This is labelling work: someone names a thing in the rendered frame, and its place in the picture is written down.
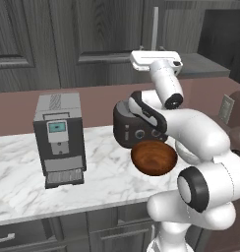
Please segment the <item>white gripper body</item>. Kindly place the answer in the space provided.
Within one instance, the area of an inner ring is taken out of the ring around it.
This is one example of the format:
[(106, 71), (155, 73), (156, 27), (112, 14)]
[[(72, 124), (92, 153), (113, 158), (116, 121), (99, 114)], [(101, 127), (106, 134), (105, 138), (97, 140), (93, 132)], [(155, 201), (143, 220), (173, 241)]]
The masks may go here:
[(130, 54), (130, 61), (138, 71), (148, 71), (150, 65), (159, 60), (167, 60), (176, 71), (182, 69), (182, 60), (176, 51), (133, 50)]

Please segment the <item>grey coffee machine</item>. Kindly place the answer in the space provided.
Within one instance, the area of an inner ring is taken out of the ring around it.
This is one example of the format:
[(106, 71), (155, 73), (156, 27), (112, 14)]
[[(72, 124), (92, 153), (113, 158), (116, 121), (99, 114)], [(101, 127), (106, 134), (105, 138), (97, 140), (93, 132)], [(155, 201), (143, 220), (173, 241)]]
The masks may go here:
[(79, 93), (41, 94), (33, 130), (45, 188), (83, 184), (87, 162)]

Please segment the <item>grey base cupboard door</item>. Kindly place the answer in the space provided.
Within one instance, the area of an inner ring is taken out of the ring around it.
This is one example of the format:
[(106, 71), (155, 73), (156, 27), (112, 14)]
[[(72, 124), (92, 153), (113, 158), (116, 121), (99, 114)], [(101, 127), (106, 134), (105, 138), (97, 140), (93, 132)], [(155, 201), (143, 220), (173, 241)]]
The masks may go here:
[(155, 234), (152, 221), (90, 233), (90, 252), (147, 252)]

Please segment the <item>dark grey toaster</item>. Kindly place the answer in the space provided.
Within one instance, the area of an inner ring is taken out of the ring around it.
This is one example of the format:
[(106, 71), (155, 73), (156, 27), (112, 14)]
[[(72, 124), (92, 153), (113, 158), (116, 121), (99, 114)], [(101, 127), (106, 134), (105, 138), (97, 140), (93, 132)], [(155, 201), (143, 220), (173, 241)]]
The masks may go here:
[(113, 109), (113, 135), (118, 144), (132, 149), (145, 140), (166, 142), (168, 136), (153, 129), (146, 121), (129, 111), (128, 101), (118, 101)]

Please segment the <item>brown wooden bowl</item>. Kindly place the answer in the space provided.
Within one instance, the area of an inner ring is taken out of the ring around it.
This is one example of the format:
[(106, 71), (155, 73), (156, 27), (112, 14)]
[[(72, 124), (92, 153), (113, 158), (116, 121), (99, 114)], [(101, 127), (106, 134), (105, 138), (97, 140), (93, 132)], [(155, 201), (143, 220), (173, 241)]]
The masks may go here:
[(174, 168), (178, 156), (169, 145), (160, 141), (147, 140), (132, 148), (131, 160), (137, 170), (143, 174), (160, 176)]

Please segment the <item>grey flat shelf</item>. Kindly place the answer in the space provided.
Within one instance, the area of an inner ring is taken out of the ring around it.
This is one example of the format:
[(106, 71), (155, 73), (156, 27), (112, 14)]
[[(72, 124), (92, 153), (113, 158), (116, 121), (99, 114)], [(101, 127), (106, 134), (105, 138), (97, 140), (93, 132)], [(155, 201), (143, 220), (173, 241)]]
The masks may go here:
[(183, 68), (178, 75), (179, 79), (228, 77), (230, 74), (225, 67), (198, 53), (183, 53), (180, 57)]

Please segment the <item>grey wood cabinet door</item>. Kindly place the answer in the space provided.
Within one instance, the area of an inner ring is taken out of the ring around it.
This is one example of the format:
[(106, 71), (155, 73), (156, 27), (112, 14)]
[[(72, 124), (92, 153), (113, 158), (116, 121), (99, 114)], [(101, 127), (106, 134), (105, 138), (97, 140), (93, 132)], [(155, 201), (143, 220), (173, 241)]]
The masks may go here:
[(62, 88), (147, 83), (130, 54), (143, 45), (145, 0), (49, 0)]
[(0, 93), (58, 89), (48, 0), (0, 0)]
[(202, 4), (199, 0), (164, 0), (159, 6), (157, 46), (196, 52), (205, 15)]

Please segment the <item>grey wall socket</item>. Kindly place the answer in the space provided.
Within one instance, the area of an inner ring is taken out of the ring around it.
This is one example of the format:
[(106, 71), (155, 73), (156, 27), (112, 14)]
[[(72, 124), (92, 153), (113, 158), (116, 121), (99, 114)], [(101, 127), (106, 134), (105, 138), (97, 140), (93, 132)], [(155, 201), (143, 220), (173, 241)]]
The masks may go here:
[(222, 102), (221, 102), (221, 105), (220, 105), (220, 109), (219, 109), (219, 113), (218, 113), (218, 117), (225, 124), (227, 124), (228, 121), (229, 121), (233, 105), (234, 105), (234, 100), (230, 96), (225, 94), (223, 96), (223, 99), (222, 99)]

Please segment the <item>small grey drawer front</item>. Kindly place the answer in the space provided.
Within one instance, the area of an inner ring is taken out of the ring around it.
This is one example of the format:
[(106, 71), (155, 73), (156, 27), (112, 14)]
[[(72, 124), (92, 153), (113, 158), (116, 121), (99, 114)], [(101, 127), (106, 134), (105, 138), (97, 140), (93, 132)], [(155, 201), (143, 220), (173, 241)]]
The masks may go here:
[(119, 225), (150, 221), (147, 203), (143, 202), (119, 207), (117, 209), (117, 219)]

